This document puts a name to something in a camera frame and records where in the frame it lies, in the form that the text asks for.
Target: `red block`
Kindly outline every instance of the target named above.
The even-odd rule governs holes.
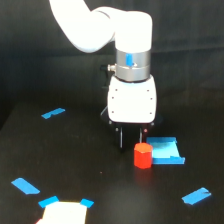
[[[150,168],[152,165],[153,147],[147,143],[138,143],[134,149],[134,165],[140,169]]]

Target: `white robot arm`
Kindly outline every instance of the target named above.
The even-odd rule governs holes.
[[[116,63],[108,66],[115,72],[107,100],[110,123],[143,124],[140,136],[144,132],[147,136],[144,127],[154,120],[156,112],[156,89],[150,75],[150,15],[110,7],[90,11],[84,0],[49,1],[56,21],[80,51],[92,53],[115,41]],[[116,130],[122,136],[122,128]],[[140,137],[140,141],[146,141],[146,137]]]

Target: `black surface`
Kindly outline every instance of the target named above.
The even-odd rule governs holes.
[[[223,109],[159,109],[164,123],[152,136],[174,136],[185,165],[140,170],[133,165],[135,135],[120,153],[102,108],[20,103],[0,134],[0,223],[30,224],[43,215],[38,201],[93,200],[86,224],[223,223]],[[25,195],[11,181],[22,177],[41,192]],[[212,197],[194,206],[181,198],[201,187]]]

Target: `blue tape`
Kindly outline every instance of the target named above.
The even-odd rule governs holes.
[[[18,189],[20,189],[25,194],[38,194],[40,191],[35,188],[33,185],[28,183],[23,178],[18,178],[11,182],[14,186],[16,186]]]
[[[183,197],[182,200],[186,204],[193,205],[209,196],[211,196],[211,193],[209,193],[209,191],[207,189],[202,187],[201,189],[194,191],[193,193],[188,194],[187,196]]]
[[[132,54],[126,54],[126,65],[127,66],[132,66],[133,65]]]
[[[175,142],[177,143],[177,140],[175,137],[148,137],[147,138],[148,143],[163,143],[163,142]]]
[[[57,201],[59,201],[58,198],[56,196],[53,196],[51,198],[38,202],[38,204],[40,205],[41,208],[45,208],[47,205],[50,205]]]
[[[60,114],[60,113],[62,113],[62,112],[64,112],[64,111],[65,111],[65,109],[58,108],[58,109],[56,109],[56,110],[53,110],[53,111],[48,112],[48,113],[46,113],[46,114],[43,114],[43,115],[41,115],[41,116],[42,116],[43,118],[45,118],[45,119],[48,119],[48,118],[51,117],[51,115],[57,115],[57,114]]]
[[[184,164],[185,158],[183,157],[174,157],[170,158],[153,158],[153,164]]]
[[[87,208],[90,208],[94,202],[87,200],[87,199],[82,199],[82,201],[80,202],[81,205],[85,205]]]

